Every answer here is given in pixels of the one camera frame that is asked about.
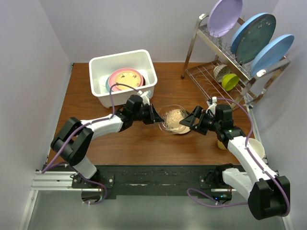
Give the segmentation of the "small cream floral plate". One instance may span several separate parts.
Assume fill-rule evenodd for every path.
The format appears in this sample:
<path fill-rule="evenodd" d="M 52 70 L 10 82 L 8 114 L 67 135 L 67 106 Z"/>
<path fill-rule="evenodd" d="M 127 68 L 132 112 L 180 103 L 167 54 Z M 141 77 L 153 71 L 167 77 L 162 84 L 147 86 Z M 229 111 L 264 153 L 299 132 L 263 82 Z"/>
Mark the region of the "small cream floral plate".
<path fill-rule="evenodd" d="M 128 89 L 128 86 L 133 88 L 142 86 L 143 78 L 139 73 L 135 71 L 125 70 L 116 75 L 115 83 L 120 84 L 118 86 L 120 90 L 126 90 Z"/>

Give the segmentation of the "blue cream leaf plate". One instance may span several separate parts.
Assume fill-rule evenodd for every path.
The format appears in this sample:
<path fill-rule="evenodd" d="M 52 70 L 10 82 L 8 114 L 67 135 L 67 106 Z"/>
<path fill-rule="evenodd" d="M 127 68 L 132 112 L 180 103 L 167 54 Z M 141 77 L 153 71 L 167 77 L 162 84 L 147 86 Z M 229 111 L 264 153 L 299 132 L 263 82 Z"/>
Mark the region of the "blue cream leaf plate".
<path fill-rule="evenodd" d="M 106 80 L 105 87 L 106 87 L 107 92 L 109 93 L 110 92 L 109 77 Z"/>

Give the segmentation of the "pink plastic plate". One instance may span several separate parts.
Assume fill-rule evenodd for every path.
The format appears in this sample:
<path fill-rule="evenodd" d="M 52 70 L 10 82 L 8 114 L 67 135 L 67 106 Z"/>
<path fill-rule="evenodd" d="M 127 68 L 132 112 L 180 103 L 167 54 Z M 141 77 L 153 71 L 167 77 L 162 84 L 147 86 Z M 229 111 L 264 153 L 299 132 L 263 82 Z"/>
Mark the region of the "pink plastic plate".
<path fill-rule="evenodd" d="M 116 75 L 119 74 L 119 73 L 122 72 L 122 71 L 125 71 L 125 70 L 132 70 L 132 71 L 135 71 L 135 72 L 139 73 L 137 70 L 131 69 L 131 68 L 122 68 L 122 69 L 118 69 L 118 70 L 114 71 L 114 72 L 110 75 L 110 77 L 109 77 L 109 86 L 110 86 L 110 87 L 111 87 L 112 85 L 116 84 L 116 83 L 115 83 L 115 77 L 116 77 Z M 119 85 L 113 87 L 113 88 L 112 88 L 112 91 L 114 91 L 114 92 L 116 92 L 116 91 L 121 91 L 121 90 L 118 88 L 118 86 L 119 86 Z"/>

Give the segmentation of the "cream plate black brushstroke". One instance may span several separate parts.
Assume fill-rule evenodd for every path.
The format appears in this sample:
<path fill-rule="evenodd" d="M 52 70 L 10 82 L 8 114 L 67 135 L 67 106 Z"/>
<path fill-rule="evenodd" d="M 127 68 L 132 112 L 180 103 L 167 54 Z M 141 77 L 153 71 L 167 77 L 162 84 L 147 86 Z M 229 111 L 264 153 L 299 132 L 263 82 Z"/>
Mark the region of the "cream plate black brushstroke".
<path fill-rule="evenodd" d="M 179 130 L 175 130 L 174 134 L 175 135 L 184 135 L 184 134 L 187 134 L 188 132 L 190 132 L 190 128 L 188 126 L 184 126 L 183 128 L 181 128 Z"/>

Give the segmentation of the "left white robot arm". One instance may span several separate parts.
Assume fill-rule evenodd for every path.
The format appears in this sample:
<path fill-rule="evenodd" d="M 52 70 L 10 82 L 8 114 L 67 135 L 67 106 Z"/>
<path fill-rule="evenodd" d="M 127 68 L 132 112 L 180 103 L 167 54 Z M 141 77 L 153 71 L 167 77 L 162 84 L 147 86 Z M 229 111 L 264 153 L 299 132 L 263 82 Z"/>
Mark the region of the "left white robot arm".
<path fill-rule="evenodd" d="M 86 157 L 89 145 L 93 139 L 128 129 L 135 121 L 146 125 L 164 122 L 154 105 L 144 100 L 144 97 L 132 95 L 112 114 L 94 120 L 71 117 L 51 142 L 50 147 L 56 152 L 54 159 L 61 157 L 87 187 L 103 187 L 99 170 Z"/>

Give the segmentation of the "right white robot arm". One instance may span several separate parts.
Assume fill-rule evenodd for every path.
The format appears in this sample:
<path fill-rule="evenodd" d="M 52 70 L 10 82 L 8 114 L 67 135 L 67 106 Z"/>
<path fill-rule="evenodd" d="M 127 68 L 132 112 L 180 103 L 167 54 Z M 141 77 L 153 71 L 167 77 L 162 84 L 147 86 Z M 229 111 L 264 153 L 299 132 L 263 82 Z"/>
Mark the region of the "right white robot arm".
<path fill-rule="evenodd" d="M 219 188 L 229 185 L 236 189 L 246 199 L 255 219 L 289 214 L 289 180 L 271 170 L 259 157 L 250 145 L 249 137 L 234 125 L 229 105 L 212 103 L 207 110 L 197 106 L 179 123 L 203 135 L 208 131 L 215 132 L 218 140 L 237 158 L 244 172 L 223 165 L 217 168 L 213 181 Z"/>

